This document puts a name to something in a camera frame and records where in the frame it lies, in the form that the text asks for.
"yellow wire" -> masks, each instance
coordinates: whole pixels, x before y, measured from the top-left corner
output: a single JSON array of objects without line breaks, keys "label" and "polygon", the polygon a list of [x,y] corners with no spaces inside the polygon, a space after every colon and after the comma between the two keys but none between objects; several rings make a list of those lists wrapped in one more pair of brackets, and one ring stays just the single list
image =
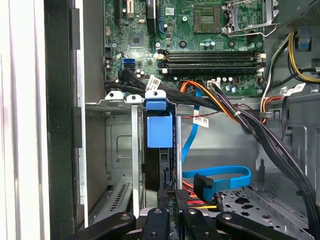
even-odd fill
[{"label": "yellow wire", "polygon": [[195,209],[216,209],[217,206],[190,206],[191,208]]},{"label": "yellow wire", "polygon": [[297,67],[297,64],[296,64],[296,60],[295,60],[295,53],[294,53],[294,42],[295,42],[295,33],[292,32],[291,35],[290,35],[290,38],[289,38],[289,58],[290,58],[290,62],[291,62],[291,65],[292,65],[292,68],[293,68],[293,71],[299,76],[301,77],[302,79],[308,81],[308,82],[312,82],[312,83],[318,83],[320,82],[320,79],[318,78],[313,78],[313,77],[309,77],[309,76],[305,76],[303,75],[298,67]]}]

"sata port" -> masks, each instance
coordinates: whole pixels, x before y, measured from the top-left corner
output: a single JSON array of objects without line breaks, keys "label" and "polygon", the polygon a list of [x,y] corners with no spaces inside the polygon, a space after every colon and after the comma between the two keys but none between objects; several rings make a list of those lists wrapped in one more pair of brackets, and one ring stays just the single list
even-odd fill
[{"label": "sata port", "polygon": [[123,64],[127,65],[127,64],[136,64],[136,60],[134,58],[125,58],[123,59]]},{"label": "sata port", "polygon": [[124,67],[126,69],[135,69],[136,66],[134,64],[125,64]]}]

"cable bundle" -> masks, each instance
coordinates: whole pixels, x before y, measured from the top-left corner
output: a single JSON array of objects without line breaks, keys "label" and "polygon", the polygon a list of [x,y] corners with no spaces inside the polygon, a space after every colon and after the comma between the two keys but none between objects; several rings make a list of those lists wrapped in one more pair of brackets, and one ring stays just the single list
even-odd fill
[{"label": "cable bundle", "polygon": [[[108,88],[116,88],[133,94],[144,96],[146,85],[130,73],[127,69],[121,72],[122,80],[131,86],[107,84]],[[259,119],[243,109],[235,107],[223,92],[215,85],[214,91],[207,89],[203,83],[186,81],[182,87],[195,86],[202,90],[208,98],[189,96],[164,84],[158,89],[164,90],[167,98],[177,104],[202,106],[215,111],[224,112],[229,118],[240,124],[245,134],[251,134],[262,145],[272,162],[296,185],[298,194],[302,196],[309,223],[309,232],[316,240],[320,240],[320,212],[316,206],[316,192],[307,176],[298,165],[283,142],[268,129]]]}]

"black connector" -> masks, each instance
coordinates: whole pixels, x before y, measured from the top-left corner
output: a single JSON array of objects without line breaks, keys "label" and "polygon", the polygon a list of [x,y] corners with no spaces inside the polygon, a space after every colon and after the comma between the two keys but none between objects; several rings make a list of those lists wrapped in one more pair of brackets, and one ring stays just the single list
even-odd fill
[{"label": "black connector", "polygon": [[193,177],[193,191],[198,198],[206,202],[204,198],[204,188],[211,188],[213,181],[211,178],[202,176],[200,174],[195,174]]},{"label": "black connector", "polygon": [[106,46],[106,47],[104,48],[104,50],[105,50],[104,59],[105,59],[105,60],[112,60],[113,57],[112,57],[111,47],[107,47],[107,46]]}]

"chip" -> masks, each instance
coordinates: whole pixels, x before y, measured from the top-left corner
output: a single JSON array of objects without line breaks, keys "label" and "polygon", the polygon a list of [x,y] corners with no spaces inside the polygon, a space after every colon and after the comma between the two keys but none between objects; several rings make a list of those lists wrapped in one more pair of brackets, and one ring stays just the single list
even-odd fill
[{"label": "chip", "polygon": [[195,6],[193,10],[193,31],[195,34],[221,33],[220,8]]},{"label": "chip", "polygon": [[129,36],[129,48],[138,49],[145,46],[143,33],[131,33]]}]

